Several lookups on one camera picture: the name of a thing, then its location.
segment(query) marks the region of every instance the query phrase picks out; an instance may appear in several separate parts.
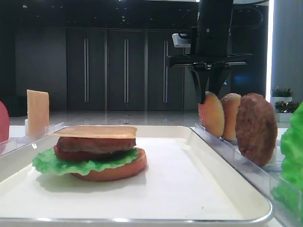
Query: hamburger bun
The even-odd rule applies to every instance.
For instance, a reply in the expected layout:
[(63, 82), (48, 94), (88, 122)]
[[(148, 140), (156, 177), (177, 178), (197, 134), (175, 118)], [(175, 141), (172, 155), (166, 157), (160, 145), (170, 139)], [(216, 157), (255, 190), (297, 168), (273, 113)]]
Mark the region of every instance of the hamburger bun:
[(135, 159), (133, 162), (126, 164), (125, 166), (121, 166), (114, 169), (108, 168), (101, 172), (92, 170), (88, 175), (80, 175), (77, 173), (72, 173), (72, 175), (82, 180), (92, 182), (117, 181), (135, 176), (147, 166), (145, 151), (141, 148), (137, 149), (139, 151), (138, 158)]
[(229, 93), (221, 99), (225, 117), (225, 125), (222, 138), (226, 140), (236, 139), (235, 127), (240, 99), (241, 95), (238, 95), (236, 93)]
[(241, 154), (258, 166), (265, 166), (276, 146), (277, 124), (273, 106), (259, 94), (241, 98), (236, 136)]
[(204, 104), (199, 104), (199, 119), (206, 130), (219, 138), (224, 130), (224, 112), (218, 97), (209, 91), (205, 93)]

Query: clear acrylic holder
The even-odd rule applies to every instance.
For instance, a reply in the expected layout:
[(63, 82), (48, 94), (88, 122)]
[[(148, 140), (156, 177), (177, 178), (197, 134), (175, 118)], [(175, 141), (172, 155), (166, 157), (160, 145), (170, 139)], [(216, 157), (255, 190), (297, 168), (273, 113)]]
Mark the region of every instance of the clear acrylic holder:
[[(275, 217), (285, 227), (302, 226), (302, 191), (284, 180), (275, 172), (267, 172), (256, 164), (249, 161), (235, 147), (224, 140), (219, 140), (208, 133), (199, 123), (195, 124), (194, 131), (227, 163), (229, 163), (240, 175), (242, 175), (252, 186), (268, 197), (275, 209)], [(275, 189), (282, 189), (282, 198), (278, 198)]]
[(21, 138), (13, 138), (13, 139), (4, 141), (4, 142), (0, 143), (0, 157), (2, 155), (5, 155), (7, 153), (10, 153), (10, 152), (20, 148), (22, 146), (33, 143), (45, 136), (52, 134), (53, 132), (58, 131), (63, 128), (64, 128), (63, 122), (59, 123), (59, 124), (52, 124), (52, 125), (45, 127), (45, 129), (37, 132), (33, 136), (24, 136)]

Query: cheese slice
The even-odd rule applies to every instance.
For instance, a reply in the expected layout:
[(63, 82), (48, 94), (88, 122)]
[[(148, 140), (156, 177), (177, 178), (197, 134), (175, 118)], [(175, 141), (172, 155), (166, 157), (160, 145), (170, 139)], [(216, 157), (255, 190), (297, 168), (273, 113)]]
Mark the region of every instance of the cheese slice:
[(137, 128), (132, 126), (79, 125), (61, 129), (53, 136), (94, 139), (135, 139)]
[(49, 95), (47, 92), (27, 90), (28, 135), (38, 136), (49, 126)]

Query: white tray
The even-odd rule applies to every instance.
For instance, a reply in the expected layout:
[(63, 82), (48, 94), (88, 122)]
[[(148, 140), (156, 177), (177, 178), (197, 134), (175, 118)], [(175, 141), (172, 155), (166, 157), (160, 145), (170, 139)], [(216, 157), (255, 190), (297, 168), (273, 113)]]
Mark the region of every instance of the white tray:
[(37, 172), (32, 158), (57, 137), (0, 157), (0, 226), (263, 227), (270, 221), (270, 201), (192, 129), (137, 128), (137, 146), (145, 149), (149, 166), (117, 182)]

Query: potted plant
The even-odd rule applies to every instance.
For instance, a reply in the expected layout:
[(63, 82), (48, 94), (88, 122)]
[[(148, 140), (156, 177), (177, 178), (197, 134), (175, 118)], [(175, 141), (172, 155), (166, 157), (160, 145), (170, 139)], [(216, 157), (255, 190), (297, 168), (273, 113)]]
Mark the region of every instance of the potted plant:
[(299, 103), (295, 103), (293, 101), (286, 103), (284, 101), (276, 102), (276, 120), (277, 122), (289, 122), (289, 119), (295, 112), (295, 110), (299, 107)]
[(293, 92), (289, 87), (279, 88), (276, 87), (272, 90), (270, 103), (275, 107), (276, 102), (289, 103), (293, 100)]

